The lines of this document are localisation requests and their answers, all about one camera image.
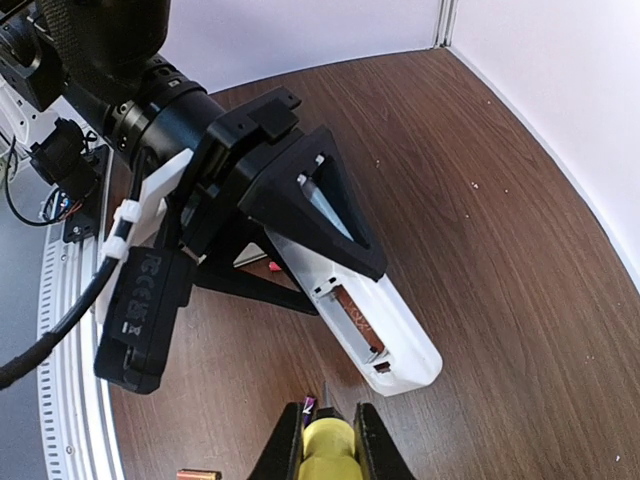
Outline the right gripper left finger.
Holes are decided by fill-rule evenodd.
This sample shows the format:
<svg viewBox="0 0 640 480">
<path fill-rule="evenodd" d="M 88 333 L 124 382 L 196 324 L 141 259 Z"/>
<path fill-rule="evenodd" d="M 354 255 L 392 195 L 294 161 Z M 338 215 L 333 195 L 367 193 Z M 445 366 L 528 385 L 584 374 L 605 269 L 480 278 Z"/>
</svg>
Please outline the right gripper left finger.
<svg viewBox="0 0 640 480">
<path fill-rule="evenodd" d="M 250 480 L 295 480 L 303 458 L 303 405 L 288 403 L 265 444 Z"/>
</svg>

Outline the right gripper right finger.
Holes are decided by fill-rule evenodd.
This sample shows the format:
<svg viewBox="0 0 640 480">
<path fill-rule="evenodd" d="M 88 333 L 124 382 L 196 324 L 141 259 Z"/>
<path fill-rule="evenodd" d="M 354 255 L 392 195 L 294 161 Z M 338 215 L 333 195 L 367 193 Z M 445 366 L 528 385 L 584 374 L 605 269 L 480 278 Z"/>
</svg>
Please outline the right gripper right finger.
<svg viewBox="0 0 640 480">
<path fill-rule="evenodd" d="M 356 459 L 364 479 L 415 479 L 373 404 L 357 405 L 354 431 Z"/>
</svg>

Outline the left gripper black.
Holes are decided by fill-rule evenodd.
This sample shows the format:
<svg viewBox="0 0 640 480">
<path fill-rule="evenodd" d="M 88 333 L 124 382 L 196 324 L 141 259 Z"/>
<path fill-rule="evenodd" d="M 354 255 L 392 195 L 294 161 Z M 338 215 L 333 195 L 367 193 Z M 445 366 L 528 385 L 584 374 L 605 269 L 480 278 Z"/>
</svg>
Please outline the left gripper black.
<svg viewBox="0 0 640 480">
<path fill-rule="evenodd" d="M 320 127 L 299 138 L 293 113 L 299 104 L 285 88 L 232 110 L 200 91 L 177 101 L 179 138 L 194 157 L 174 194 L 174 237 L 195 256 L 207 256 L 197 267 L 196 286 L 318 316 L 264 228 L 249 217 L 374 281 L 386 272 L 386 255 L 358 205 L 331 131 Z M 249 243 L 297 289 L 235 268 Z"/>
</svg>

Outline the yellow handled screwdriver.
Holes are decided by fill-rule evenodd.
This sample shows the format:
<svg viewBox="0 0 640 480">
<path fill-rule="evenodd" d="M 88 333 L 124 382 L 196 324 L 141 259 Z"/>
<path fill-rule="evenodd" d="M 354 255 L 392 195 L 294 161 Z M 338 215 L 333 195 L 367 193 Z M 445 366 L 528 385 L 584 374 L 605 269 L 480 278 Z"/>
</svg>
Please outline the yellow handled screwdriver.
<svg viewBox="0 0 640 480">
<path fill-rule="evenodd" d="M 355 452 L 354 428 L 333 404 L 324 383 L 322 401 L 302 434 L 298 479 L 362 479 Z"/>
</svg>

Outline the purple battery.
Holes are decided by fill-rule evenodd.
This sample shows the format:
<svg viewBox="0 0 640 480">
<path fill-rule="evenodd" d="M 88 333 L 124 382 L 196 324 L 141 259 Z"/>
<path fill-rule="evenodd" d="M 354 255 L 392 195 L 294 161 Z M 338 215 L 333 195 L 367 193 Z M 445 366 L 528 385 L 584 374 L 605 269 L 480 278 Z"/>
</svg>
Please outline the purple battery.
<svg viewBox="0 0 640 480">
<path fill-rule="evenodd" d="M 317 402 L 317 399 L 314 396 L 307 395 L 304 398 L 303 410 L 302 410 L 304 416 L 312 416 L 313 415 L 313 412 L 314 412 L 314 409 L 315 409 L 315 406 L 316 406 L 316 402 Z"/>
</svg>

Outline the orange battery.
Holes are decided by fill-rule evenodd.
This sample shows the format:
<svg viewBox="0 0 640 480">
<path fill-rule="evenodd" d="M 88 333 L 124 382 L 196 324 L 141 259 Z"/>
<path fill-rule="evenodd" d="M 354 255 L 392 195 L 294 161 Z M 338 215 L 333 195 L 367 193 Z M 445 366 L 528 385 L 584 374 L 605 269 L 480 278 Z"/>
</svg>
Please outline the orange battery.
<svg viewBox="0 0 640 480">
<path fill-rule="evenodd" d="M 181 469 L 176 474 L 177 480 L 221 480 L 222 474 L 219 471 Z"/>
</svg>

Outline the white remote control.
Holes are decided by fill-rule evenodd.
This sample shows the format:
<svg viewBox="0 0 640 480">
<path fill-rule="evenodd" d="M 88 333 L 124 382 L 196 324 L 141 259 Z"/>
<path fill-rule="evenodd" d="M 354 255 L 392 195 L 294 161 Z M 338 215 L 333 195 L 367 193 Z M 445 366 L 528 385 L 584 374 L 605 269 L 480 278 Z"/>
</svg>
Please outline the white remote control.
<svg viewBox="0 0 640 480">
<path fill-rule="evenodd" d="M 435 381 L 441 355 L 386 275 L 374 281 L 274 231 L 267 236 L 375 392 L 393 396 Z"/>
</svg>

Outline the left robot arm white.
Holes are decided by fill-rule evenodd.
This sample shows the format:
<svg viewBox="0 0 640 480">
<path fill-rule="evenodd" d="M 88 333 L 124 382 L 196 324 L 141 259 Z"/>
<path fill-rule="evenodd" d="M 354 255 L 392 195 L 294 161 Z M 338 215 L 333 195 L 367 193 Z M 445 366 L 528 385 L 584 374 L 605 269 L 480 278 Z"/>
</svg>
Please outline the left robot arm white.
<svg viewBox="0 0 640 480">
<path fill-rule="evenodd" d="M 66 99 L 128 161 L 191 158 L 169 196 L 166 237 L 202 258 L 197 286 L 313 313 L 309 298 L 235 269 L 271 235 L 380 280 L 386 256 L 355 200 L 331 132 L 298 126 L 279 88 L 232 110 L 159 53 L 166 1 L 5 1 L 1 72 L 39 110 Z"/>
</svg>

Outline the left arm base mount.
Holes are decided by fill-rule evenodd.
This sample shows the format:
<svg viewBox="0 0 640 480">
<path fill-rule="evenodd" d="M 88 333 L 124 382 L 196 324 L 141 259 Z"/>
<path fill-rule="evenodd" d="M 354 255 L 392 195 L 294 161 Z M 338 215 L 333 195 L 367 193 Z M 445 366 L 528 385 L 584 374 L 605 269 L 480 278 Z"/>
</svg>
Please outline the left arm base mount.
<svg viewBox="0 0 640 480">
<path fill-rule="evenodd" d="M 100 231 L 103 194 L 108 180 L 111 150 L 97 146 L 98 136 L 84 133 L 73 120 L 57 119 L 54 130 L 28 151 L 30 165 L 54 191 L 45 201 L 40 220 L 30 220 L 16 209 L 9 190 L 5 198 L 12 214 L 31 227 L 61 223 L 63 241 L 79 243 Z"/>
</svg>

